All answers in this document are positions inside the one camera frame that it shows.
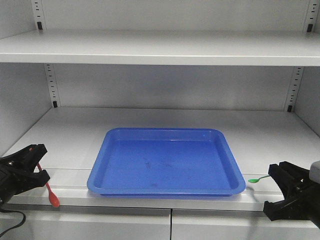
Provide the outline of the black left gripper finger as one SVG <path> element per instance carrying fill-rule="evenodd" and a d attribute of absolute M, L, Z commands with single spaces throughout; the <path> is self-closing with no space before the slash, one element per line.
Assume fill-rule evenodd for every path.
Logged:
<path fill-rule="evenodd" d="M 15 153 L 1 157 L 0 166 L 33 173 L 47 152 L 44 144 L 31 144 Z"/>
<path fill-rule="evenodd" d="M 29 172 L 21 169 L 10 170 L 12 177 L 12 195 L 18 195 L 34 188 L 43 187 L 49 180 L 50 176 L 46 170 L 39 172 Z"/>

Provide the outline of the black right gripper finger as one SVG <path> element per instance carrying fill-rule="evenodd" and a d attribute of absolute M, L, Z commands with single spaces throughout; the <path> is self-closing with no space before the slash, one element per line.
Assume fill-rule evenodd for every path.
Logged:
<path fill-rule="evenodd" d="M 309 220 L 312 218 L 306 209 L 305 201 L 287 198 L 277 202 L 265 201 L 263 213 L 271 220 Z"/>
<path fill-rule="evenodd" d="M 275 181 L 284 198 L 294 196 L 311 184 L 309 172 L 287 161 L 270 164 L 268 169 L 268 174 Z"/>

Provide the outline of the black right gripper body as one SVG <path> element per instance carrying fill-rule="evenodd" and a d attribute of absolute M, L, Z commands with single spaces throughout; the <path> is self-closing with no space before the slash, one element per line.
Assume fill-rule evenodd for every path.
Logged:
<path fill-rule="evenodd" d="M 288 220 L 320 222 L 320 184 L 311 180 L 297 185 L 285 199 Z"/>

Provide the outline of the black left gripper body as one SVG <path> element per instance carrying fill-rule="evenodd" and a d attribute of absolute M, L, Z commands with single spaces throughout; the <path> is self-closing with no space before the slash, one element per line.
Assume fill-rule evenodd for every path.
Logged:
<path fill-rule="evenodd" d="M 13 160 L 0 158 L 0 203 L 7 203 L 22 192 L 19 169 Z"/>

